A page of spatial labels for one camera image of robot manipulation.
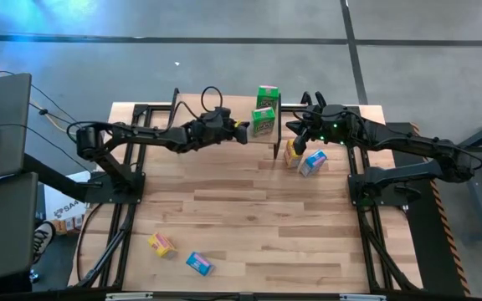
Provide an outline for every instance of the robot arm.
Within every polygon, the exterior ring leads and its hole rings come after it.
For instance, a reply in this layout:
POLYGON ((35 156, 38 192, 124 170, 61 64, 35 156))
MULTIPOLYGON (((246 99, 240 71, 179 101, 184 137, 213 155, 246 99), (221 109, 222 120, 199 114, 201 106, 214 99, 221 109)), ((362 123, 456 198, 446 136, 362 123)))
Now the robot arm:
POLYGON ((231 119, 230 109, 217 107, 212 112, 201 114, 196 120, 165 130, 123 123, 92 123, 76 131, 76 144, 78 155, 88 161, 97 161, 125 143, 163 146, 176 153, 186 153, 233 138, 241 144, 247 144, 248 126, 249 122, 231 119), (102 131, 112 136, 106 143, 102 131))
POLYGON ((300 120, 286 123, 297 134, 294 142, 297 153, 304 152, 308 140, 322 140, 325 144, 340 143, 367 151, 395 150, 433 158, 424 164, 388 170, 369 167, 363 176, 362 185, 366 188, 375 187, 380 191, 393 182, 425 178, 463 182, 474 176, 474 171, 482 166, 481 162, 478 167, 472 167, 472 159, 477 157, 458 148, 450 140, 399 133, 362 118, 346 106, 325 105, 320 98, 322 95, 318 97, 320 105, 311 105, 310 101, 306 101, 309 105, 303 110, 302 117, 297 116, 300 120))

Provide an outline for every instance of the gray floor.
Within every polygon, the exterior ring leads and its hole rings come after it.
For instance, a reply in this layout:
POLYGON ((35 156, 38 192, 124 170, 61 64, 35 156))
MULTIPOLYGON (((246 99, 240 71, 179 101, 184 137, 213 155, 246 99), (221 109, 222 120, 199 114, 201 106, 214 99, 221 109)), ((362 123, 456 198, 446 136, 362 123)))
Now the gray floor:
MULTIPOLYGON (((348 4, 357 38, 482 39, 482 1, 348 4)), ((0 0, 0 33, 346 37, 339 0, 0 0)), ((358 53, 368 102, 383 105, 388 121, 412 121, 423 135, 455 141, 482 125, 482 48, 359 47, 358 53)), ((105 120, 114 101, 169 100, 175 87, 198 93, 210 84, 226 94, 276 84, 284 102, 320 90, 327 102, 358 103, 348 48, 338 45, 0 42, 0 69, 33 74, 77 120, 105 120)), ((65 134, 43 117, 32 112, 29 125, 74 154, 65 134)), ((27 152, 65 174, 79 171, 31 133, 27 152)), ((439 185, 472 294, 482 297, 482 242, 467 239, 479 231, 467 190, 439 185)))

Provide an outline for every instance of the shoe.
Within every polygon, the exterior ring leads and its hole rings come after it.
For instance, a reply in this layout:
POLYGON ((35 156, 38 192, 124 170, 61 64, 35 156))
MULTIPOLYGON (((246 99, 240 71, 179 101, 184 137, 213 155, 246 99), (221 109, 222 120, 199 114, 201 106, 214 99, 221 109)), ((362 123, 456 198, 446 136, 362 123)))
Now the shoe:
POLYGON ((46 247, 55 237, 55 226, 48 221, 43 221, 36 230, 33 237, 33 264, 40 260, 46 247))

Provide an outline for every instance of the blue carton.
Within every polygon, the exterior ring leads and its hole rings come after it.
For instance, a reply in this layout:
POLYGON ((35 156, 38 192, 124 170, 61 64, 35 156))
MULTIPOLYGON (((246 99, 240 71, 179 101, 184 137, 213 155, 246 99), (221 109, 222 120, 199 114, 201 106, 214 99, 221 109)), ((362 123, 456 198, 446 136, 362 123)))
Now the blue carton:
POLYGON ((317 150, 312 155, 306 157, 306 160, 300 167, 300 173, 303 176, 310 176, 316 173, 320 167, 325 163, 326 155, 323 150, 317 150))
POLYGON ((213 266, 204 256, 202 256, 200 253, 193 252, 191 256, 186 261, 186 264, 188 264, 191 268, 194 268, 202 274, 203 276, 208 276, 211 271, 213 271, 213 266))

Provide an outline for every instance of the small carton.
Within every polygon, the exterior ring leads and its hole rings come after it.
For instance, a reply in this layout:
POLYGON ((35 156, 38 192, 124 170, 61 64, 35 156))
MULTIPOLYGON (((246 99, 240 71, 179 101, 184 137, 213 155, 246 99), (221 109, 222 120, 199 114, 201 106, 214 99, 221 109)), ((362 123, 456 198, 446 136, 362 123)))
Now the small carton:
POLYGON ((171 242, 157 232, 148 238, 148 243, 150 243, 151 247, 156 251, 157 256, 160 258, 171 259, 177 254, 177 250, 171 242))
POLYGON ((278 87, 261 85, 258 88, 258 97, 256 98, 256 109, 271 107, 276 110, 278 104, 279 90, 278 87))
POLYGON ((293 147, 293 139, 289 139, 285 144, 284 160, 288 168, 296 168, 302 161, 302 155, 297 155, 293 147))
POLYGON ((302 164, 300 168, 300 173, 303 176, 310 176, 316 173, 320 167, 325 163, 326 155, 323 150, 317 150, 310 156, 306 157, 305 162, 302 164))
POLYGON ((194 268, 203 276, 208 276, 213 271, 213 266, 202 254, 193 252, 186 261, 186 264, 194 268))
POLYGON ((84 215, 81 214, 76 217, 69 217, 63 221, 51 220, 50 222, 54 225, 55 234, 57 235, 77 234, 81 232, 83 218, 84 215))
POLYGON ((254 136, 267 135, 273 132, 274 110, 273 108, 262 108, 252 111, 254 136))

